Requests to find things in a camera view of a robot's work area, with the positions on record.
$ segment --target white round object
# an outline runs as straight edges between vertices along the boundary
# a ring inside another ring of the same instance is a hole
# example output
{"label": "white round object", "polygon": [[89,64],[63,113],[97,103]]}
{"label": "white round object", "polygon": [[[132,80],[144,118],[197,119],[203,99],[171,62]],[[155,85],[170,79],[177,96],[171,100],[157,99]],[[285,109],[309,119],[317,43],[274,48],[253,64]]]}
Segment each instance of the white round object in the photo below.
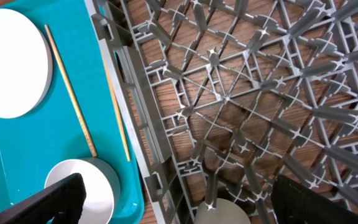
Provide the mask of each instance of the white round object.
{"label": "white round object", "polygon": [[82,175],[86,190],[83,211],[78,223],[109,223],[121,192],[114,169],[107,162],[97,158],[65,160],[49,172],[45,188],[74,173]]}
{"label": "white round object", "polygon": [[251,224],[247,214],[235,203],[218,198],[216,209],[209,209],[205,202],[198,206],[195,224]]}
{"label": "white round object", "polygon": [[0,9],[0,118],[16,118],[37,106],[52,79],[48,42],[26,16]]}

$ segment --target chopstick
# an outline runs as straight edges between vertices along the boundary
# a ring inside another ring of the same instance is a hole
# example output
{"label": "chopstick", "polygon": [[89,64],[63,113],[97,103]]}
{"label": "chopstick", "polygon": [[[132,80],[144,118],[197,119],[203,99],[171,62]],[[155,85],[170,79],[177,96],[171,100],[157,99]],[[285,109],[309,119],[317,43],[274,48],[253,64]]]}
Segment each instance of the chopstick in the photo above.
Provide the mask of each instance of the chopstick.
{"label": "chopstick", "polygon": [[55,55],[57,64],[60,69],[60,73],[62,74],[63,81],[65,82],[68,95],[70,96],[71,102],[73,103],[75,113],[77,115],[78,121],[80,122],[81,129],[84,132],[86,142],[88,143],[89,149],[91,150],[92,157],[97,157],[98,153],[96,152],[96,148],[94,147],[90,131],[88,130],[88,127],[86,126],[84,116],[82,115],[80,106],[78,105],[77,99],[75,97],[73,87],[71,86],[70,80],[68,79],[67,72],[65,70],[65,67],[63,65],[62,59],[60,58],[59,51],[57,50],[55,41],[53,40],[52,34],[50,33],[48,25],[45,25],[45,29],[47,30],[48,38],[50,45],[52,46],[53,54]]}
{"label": "chopstick", "polygon": [[106,66],[106,63],[104,62],[104,60],[103,60],[103,66],[104,66],[104,71],[106,71],[107,83],[109,84],[109,90],[110,90],[110,95],[111,95],[111,99],[112,99],[112,104],[114,106],[114,111],[116,112],[116,118],[117,118],[119,132],[121,134],[122,144],[124,145],[125,154],[127,156],[128,162],[129,162],[129,161],[131,161],[131,157],[129,156],[127,138],[125,137],[124,126],[122,124],[122,119],[121,119],[121,114],[120,114],[118,103],[117,103],[116,94],[114,93],[114,89],[112,87],[109,71],[107,69],[107,66]]}

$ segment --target wooden stick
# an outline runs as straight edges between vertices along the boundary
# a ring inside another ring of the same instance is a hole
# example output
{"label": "wooden stick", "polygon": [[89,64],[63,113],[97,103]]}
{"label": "wooden stick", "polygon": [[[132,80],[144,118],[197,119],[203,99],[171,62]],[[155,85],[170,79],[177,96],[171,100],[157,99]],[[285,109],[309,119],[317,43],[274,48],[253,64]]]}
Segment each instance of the wooden stick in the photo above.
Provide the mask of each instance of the wooden stick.
{"label": "wooden stick", "polygon": [[111,99],[112,99],[112,104],[114,106],[114,111],[116,112],[116,118],[117,118],[119,132],[121,134],[121,139],[122,139],[122,143],[124,145],[125,154],[127,155],[127,160],[129,162],[129,161],[131,161],[131,157],[129,156],[129,150],[128,150],[127,138],[125,137],[124,125],[122,124],[122,119],[121,119],[121,114],[119,112],[116,94],[114,93],[114,89],[112,88],[109,70],[107,69],[107,66],[106,66],[106,63],[104,62],[104,60],[103,60],[103,66],[104,66],[104,71],[106,71],[107,83],[109,84],[109,90],[110,90],[110,95],[111,95]]}
{"label": "wooden stick", "polygon": [[68,95],[70,96],[71,102],[73,103],[75,113],[77,114],[77,117],[78,117],[78,121],[81,124],[81,128],[82,128],[82,131],[84,132],[86,142],[88,143],[88,146],[89,146],[89,149],[91,150],[92,156],[97,157],[98,153],[96,152],[96,149],[94,147],[94,144],[93,144],[93,141],[91,138],[91,134],[88,130],[88,127],[86,126],[84,116],[82,115],[80,106],[78,105],[77,99],[75,98],[73,87],[71,87],[70,80],[68,79],[68,75],[66,73],[62,59],[60,58],[59,51],[57,50],[57,47],[56,47],[55,41],[53,40],[52,34],[50,33],[48,25],[45,25],[45,29],[47,30],[47,34],[48,34],[50,45],[52,46],[53,54],[55,55],[57,64],[60,69],[60,73],[62,74],[63,81],[65,82],[65,85],[66,85],[66,88],[68,91]]}

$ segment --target blue tray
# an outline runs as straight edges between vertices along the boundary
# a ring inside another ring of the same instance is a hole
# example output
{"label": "blue tray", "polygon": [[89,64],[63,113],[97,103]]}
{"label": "blue tray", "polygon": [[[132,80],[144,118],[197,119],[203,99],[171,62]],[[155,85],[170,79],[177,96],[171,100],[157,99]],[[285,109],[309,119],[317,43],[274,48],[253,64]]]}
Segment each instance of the blue tray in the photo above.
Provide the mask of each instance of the blue tray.
{"label": "blue tray", "polygon": [[[126,161],[85,3],[22,0],[3,8],[26,15],[44,36],[44,24],[49,25],[99,158],[114,167],[121,181],[111,223],[137,223],[144,201],[136,159],[129,144],[131,161]],[[0,118],[0,212],[42,190],[48,172],[60,161],[91,157],[56,61],[53,66],[49,91],[36,108],[19,118]]]}

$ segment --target gray plastic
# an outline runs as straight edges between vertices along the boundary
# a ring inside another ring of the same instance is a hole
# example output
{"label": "gray plastic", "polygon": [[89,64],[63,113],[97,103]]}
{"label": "gray plastic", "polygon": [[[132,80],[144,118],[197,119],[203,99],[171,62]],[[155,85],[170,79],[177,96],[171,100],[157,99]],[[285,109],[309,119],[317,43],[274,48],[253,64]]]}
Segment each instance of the gray plastic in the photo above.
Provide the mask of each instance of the gray plastic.
{"label": "gray plastic", "polygon": [[[205,183],[205,203],[208,209],[216,208],[217,191],[223,187],[232,195],[234,202],[239,200],[255,203],[256,211],[250,215],[259,215],[263,223],[273,223],[269,215],[272,208],[266,201],[275,177],[283,173],[286,167],[303,185],[311,189],[322,183],[332,185],[338,191],[323,194],[325,197],[342,200],[349,210],[349,202],[358,207],[358,138],[342,139],[358,134],[358,22],[353,22],[350,17],[358,12],[358,1],[344,1],[339,9],[336,9],[331,0],[272,2],[267,15],[252,15],[249,14],[252,11],[248,12],[249,1],[242,0],[233,0],[231,6],[222,0],[184,0],[176,9],[165,8],[164,0],[146,0],[150,17],[147,21],[134,24],[126,0],[114,4],[107,0],[85,0],[158,223],[194,221],[198,204],[192,201],[186,178],[200,174]],[[291,23],[284,3],[302,7],[300,19]],[[194,14],[194,21],[187,16],[189,10]],[[279,12],[281,23],[272,18],[274,10]],[[227,30],[214,30],[208,26],[215,11],[234,17]],[[171,30],[165,30],[159,23],[158,19],[162,14],[172,18]],[[242,43],[233,35],[239,21],[250,22],[259,27],[249,43]],[[198,32],[189,46],[175,42],[175,34],[180,32],[178,29],[181,23],[195,27]],[[306,32],[322,26],[326,28],[321,37],[309,39],[304,36]],[[206,53],[198,52],[196,47],[205,33],[220,39],[222,47],[217,49],[212,46]],[[163,58],[148,63],[141,45],[150,40],[158,40]],[[131,41],[136,50],[128,47]],[[243,50],[222,57],[228,43]],[[264,52],[265,48],[275,44],[282,46],[281,52]],[[301,58],[301,45],[313,49],[306,62]],[[170,64],[167,52],[171,47],[183,51],[181,66],[174,67]],[[334,59],[314,64],[321,54]],[[236,57],[243,60],[240,70],[231,68],[226,63]],[[257,57],[272,64],[266,77],[262,76]],[[201,59],[203,64],[188,70],[192,58]],[[248,61],[253,61],[254,65],[251,66]],[[275,71],[281,68],[287,69],[289,76],[273,77]],[[229,89],[224,88],[222,71],[236,77]],[[195,72],[205,73],[202,82],[190,78]],[[157,81],[152,80],[152,76],[156,76]],[[250,89],[233,93],[239,79],[249,82]],[[288,81],[293,81],[293,84],[287,86]],[[173,84],[180,105],[180,109],[173,114],[162,113],[160,101],[155,94],[155,88],[167,82]],[[184,82],[198,87],[193,100],[190,100]],[[211,83],[210,87],[206,86],[207,82]],[[326,91],[318,99],[314,96],[312,82],[326,85]],[[283,91],[283,87],[288,88],[288,91]],[[201,105],[199,102],[203,92],[212,93],[213,100]],[[238,97],[255,92],[258,94],[250,105],[237,101]],[[262,93],[271,93],[281,99],[277,102],[280,107],[273,117],[265,116],[257,110]],[[305,101],[300,99],[302,93],[306,96]],[[331,105],[325,103],[338,94],[350,96],[350,100]],[[218,104],[221,106],[215,118],[209,118],[200,112],[202,108]],[[236,105],[250,114],[238,128],[231,129],[218,121],[218,116],[227,104]],[[310,112],[310,117],[302,127],[282,118],[284,112],[295,105]],[[204,138],[194,137],[190,125],[193,116],[199,116],[211,125],[205,130]],[[244,135],[244,126],[251,116],[269,124],[259,142]],[[328,136],[324,128],[326,120],[341,125],[332,136]],[[168,121],[173,123],[173,127],[164,125]],[[210,146],[206,141],[215,127],[231,133],[231,137],[227,139],[231,143],[230,147],[223,151]],[[292,139],[292,145],[286,154],[271,150],[274,132]],[[313,133],[318,134],[320,141],[312,139]],[[186,159],[178,158],[171,140],[173,136],[179,135],[187,135],[191,139],[192,153]],[[321,149],[321,155],[310,169],[294,156],[297,149],[307,144]],[[247,152],[252,152],[248,162],[237,158],[238,154]],[[215,170],[209,170],[205,166],[207,153],[212,153],[218,161]],[[255,163],[265,155],[273,155],[281,161],[274,175],[268,177],[255,169]],[[347,167],[345,175],[339,173],[337,162]],[[229,181],[222,175],[221,171],[227,165],[236,166],[243,171],[237,177],[237,182]],[[332,180],[328,179],[327,169]]]}

